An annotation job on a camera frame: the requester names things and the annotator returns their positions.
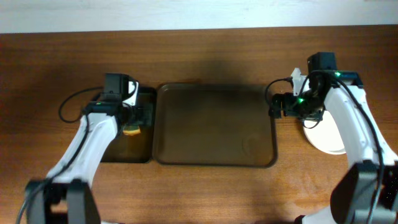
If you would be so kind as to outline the yellow sponge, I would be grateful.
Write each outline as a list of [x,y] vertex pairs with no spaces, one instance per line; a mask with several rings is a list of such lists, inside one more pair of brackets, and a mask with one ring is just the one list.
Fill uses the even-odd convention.
[[126,125],[123,128],[123,134],[127,136],[134,136],[141,133],[141,129],[138,125]]

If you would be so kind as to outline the cream plate with ketchup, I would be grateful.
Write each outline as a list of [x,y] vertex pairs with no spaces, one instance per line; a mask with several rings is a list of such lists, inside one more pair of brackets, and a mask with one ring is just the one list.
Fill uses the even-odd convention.
[[305,120],[303,125],[306,138],[319,151],[332,155],[346,153],[340,132],[329,111],[324,111],[319,123]]

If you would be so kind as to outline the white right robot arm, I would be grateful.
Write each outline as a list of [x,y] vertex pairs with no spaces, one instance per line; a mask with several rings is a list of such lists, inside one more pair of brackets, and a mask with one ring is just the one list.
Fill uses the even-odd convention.
[[322,106],[340,133],[349,170],[333,189],[329,206],[296,223],[397,223],[397,154],[382,136],[356,85],[331,87]]

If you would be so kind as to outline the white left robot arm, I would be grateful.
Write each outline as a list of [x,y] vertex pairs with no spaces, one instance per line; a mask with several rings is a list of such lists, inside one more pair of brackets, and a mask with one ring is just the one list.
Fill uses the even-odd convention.
[[42,180],[31,180],[17,218],[28,223],[102,223],[91,186],[107,147],[120,134],[154,123],[155,105],[92,101],[68,149]]

